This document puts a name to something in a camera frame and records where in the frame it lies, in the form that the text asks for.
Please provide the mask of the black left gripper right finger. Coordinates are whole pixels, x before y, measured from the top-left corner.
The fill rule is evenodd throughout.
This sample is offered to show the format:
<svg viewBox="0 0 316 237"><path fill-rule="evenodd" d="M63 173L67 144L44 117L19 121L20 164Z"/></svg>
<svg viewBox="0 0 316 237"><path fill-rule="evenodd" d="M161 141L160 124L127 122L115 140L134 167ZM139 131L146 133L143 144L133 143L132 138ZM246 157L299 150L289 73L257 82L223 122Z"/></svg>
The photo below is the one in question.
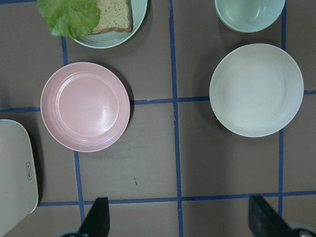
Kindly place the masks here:
<svg viewBox="0 0 316 237"><path fill-rule="evenodd" d="M251 195L248 226L254 237L290 237L292 230L262 196Z"/></svg>

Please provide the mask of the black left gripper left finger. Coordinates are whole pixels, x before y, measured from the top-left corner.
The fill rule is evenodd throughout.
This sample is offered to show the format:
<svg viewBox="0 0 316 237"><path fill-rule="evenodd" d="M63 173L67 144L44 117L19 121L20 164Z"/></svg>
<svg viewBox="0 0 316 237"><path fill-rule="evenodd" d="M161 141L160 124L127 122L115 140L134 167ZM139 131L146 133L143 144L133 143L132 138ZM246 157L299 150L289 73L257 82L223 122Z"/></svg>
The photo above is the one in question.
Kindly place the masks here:
<svg viewBox="0 0 316 237"><path fill-rule="evenodd" d="M79 228L78 235L80 237L107 237L109 230L109 201L107 197L99 197Z"/></svg>

